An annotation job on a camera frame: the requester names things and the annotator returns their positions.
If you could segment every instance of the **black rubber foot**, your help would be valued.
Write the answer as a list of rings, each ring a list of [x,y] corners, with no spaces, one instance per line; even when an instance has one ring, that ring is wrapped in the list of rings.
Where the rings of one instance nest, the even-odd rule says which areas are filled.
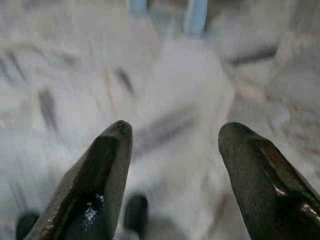
[[[132,196],[126,204],[124,228],[135,231],[140,239],[144,239],[145,226],[148,219],[148,201],[144,195]]]
[[[34,227],[39,217],[40,215],[35,212],[29,212],[22,215],[15,228],[15,239],[23,240]]]

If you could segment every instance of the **blue post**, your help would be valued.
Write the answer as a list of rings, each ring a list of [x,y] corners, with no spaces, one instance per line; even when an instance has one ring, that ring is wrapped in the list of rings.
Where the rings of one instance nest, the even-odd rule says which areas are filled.
[[[184,32],[195,37],[200,37],[205,30],[207,14],[208,0],[189,0],[184,17]]]
[[[148,11],[148,0],[128,0],[129,12],[136,16],[143,16]]]

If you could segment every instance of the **blue object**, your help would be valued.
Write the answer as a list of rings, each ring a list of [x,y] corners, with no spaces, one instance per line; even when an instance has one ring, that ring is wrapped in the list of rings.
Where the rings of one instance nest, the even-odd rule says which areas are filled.
[[[143,16],[148,11],[148,0],[128,0],[130,13],[136,16]]]
[[[189,0],[184,17],[184,32],[195,37],[200,37],[205,30],[207,14],[208,0]]]

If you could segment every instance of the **blurry floor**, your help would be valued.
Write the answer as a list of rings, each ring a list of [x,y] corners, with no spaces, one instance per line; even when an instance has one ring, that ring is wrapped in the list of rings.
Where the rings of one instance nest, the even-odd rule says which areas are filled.
[[[154,0],[143,18],[125,0],[0,1],[1,239],[119,119],[134,136],[125,200],[149,199],[148,239],[249,239],[218,151],[228,121],[320,192],[320,31],[305,17],[319,8],[297,2],[211,2],[194,39],[184,1]]]

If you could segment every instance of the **scratched metal surface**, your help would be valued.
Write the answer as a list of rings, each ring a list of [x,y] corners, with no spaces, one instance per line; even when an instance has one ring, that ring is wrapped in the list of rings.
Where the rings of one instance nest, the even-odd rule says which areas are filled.
[[[147,239],[249,238],[218,152],[236,89],[214,39],[186,38],[183,10],[154,2],[134,18],[124,0],[0,1],[1,239],[120,119],[133,127],[124,201],[146,194]]]

